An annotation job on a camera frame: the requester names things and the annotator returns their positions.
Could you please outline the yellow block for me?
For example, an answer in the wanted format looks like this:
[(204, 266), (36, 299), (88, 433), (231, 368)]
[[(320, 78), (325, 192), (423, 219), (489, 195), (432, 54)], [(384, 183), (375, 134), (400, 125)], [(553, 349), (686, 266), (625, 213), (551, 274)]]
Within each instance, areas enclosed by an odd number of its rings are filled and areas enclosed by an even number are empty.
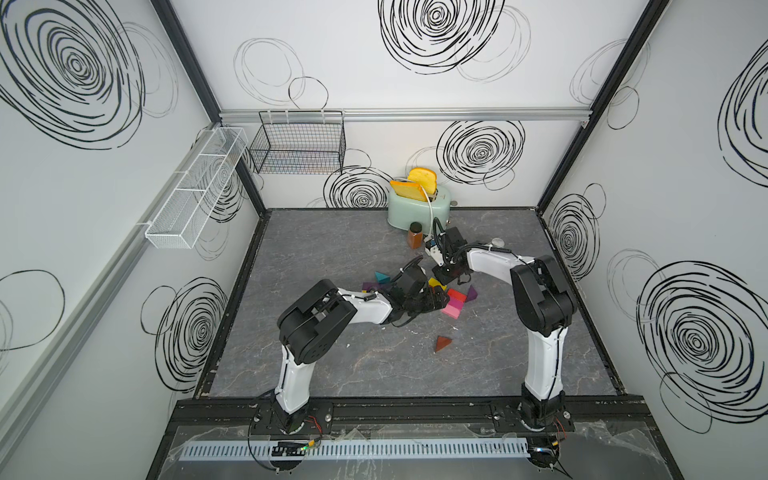
[(435, 278), (430, 278), (430, 279), (428, 280), (428, 285), (429, 285), (430, 287), (439, 287), (439, 288), (441, 288), (442, 290), (446, 290), (446, 289), (447, 289), (447, 287), (446, 287), (445, 285), (443, 285), (442, 283), (440, 283), (440, 282), (439, 282), (437, 279), (435, 279)]

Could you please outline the magenta block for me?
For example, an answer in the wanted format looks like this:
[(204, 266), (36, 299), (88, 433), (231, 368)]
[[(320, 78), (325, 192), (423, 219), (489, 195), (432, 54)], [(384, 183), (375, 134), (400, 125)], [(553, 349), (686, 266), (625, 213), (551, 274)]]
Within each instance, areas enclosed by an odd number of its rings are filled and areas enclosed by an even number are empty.
[(451, 307), (451, 308), (453, 308), (455, 310), (459, 310), (459, 311), (462, 310), (463, 306), (464, 306), (464, 302), (460, 301), (458, 299), (455, 299), (455, 298), (451, 298), (449, 303), (448, 303), (448, 305), (447, 305), (447, 307)]

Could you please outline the purple triangle block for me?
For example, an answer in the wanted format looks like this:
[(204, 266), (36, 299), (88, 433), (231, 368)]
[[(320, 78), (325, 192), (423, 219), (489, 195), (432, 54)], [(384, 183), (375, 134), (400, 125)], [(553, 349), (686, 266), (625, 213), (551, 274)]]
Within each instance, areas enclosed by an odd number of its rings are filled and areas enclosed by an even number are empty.
[(476, 291), (476, 289), (473, 286), (470, 286), (469, 290), (468, 290), (468, 292), (466, 294), (466, 301), (467, 302), (471, 302), (471, 301), (473, 301), (473, 300), (475, 300), (477, 298), (478, 298), (478, 292)]

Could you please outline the brown triangle block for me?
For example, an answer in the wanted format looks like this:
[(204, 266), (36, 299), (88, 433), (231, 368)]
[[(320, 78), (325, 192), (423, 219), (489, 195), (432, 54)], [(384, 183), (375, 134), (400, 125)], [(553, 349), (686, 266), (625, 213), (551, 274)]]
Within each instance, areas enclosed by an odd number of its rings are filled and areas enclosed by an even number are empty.
[(448, 347), (452, 342), (453, 340), (449, 337), (438, 336), (435, 343), (434, 352), (437, 353), (443, 350), (444, 348)]

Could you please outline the teal triangle block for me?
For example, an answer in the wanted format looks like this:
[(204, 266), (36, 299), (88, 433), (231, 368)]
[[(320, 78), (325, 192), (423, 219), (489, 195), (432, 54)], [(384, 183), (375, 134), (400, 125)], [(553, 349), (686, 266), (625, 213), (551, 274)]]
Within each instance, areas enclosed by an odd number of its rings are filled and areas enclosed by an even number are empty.
[(390, 282), (391, 282), (391, 278), (390, 278), (390, 276), (389, 276), (389, 275), (387, 275), (387, 274), (384, 274), (384, 273), (381, 273), (381, 272), (378, 272), (378, 271), (376, 271), (376, 272), (375, 272), (375, 276), (376, 276), (376, 281), (377, 281), (379, 284), (387, 284), (387, 283), (390, 283)]

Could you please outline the red block front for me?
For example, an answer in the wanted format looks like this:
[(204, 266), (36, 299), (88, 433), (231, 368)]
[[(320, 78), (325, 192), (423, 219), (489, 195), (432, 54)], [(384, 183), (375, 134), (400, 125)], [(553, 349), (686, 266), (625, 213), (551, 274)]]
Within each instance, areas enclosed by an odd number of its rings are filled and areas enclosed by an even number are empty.
[(462, 292), (459, 292), (457, 290), (448, 289), (447, 290), (447, 294), (448, 294), (449, 297), (451, 297), (452, 299), (457, 300), (459, 302), (464, 303), (464, 302), (467, 301), (467, 295), (462, 293)]

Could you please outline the light pink block front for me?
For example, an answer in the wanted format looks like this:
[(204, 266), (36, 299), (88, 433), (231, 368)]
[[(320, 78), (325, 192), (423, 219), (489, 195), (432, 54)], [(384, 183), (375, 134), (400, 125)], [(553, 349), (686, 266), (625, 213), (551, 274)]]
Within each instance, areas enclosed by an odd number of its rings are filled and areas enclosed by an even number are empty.
[(454, 305), (446, 305), (441, 312), (453, 319), (458, 319), (461, 314), (462, 308)]

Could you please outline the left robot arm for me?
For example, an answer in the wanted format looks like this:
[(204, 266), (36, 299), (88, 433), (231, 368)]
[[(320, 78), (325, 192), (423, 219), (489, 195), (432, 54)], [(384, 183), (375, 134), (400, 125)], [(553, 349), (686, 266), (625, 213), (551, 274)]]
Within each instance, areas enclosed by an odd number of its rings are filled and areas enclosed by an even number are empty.
[(448, 305), (449, 295), (429, 284), (421, 260), (421, 256), (413, 258), (388, 282), (361, 291), (321, 279), (278, 317), (282, 363), (274, 398), (284, 418), (305, 409), (315, 364), (348, 326), (401, 327)]

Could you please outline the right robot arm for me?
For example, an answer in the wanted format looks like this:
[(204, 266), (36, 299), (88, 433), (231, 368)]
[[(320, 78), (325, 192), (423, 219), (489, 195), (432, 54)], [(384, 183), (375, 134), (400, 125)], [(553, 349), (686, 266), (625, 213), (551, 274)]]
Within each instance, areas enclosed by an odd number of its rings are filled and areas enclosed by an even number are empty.
[(527, 329), (528, 362), (519, 415), (531, 431), (543, 431), (564, 409), (564, 342), (577, 302), (563, 269), (551, 255), (522, 256), (492, 243), (467, 242), (456, 227), (432, 220), (425, 251), (434, 277), (446, 285), (481, 273), (510, 285), (517, 318)]

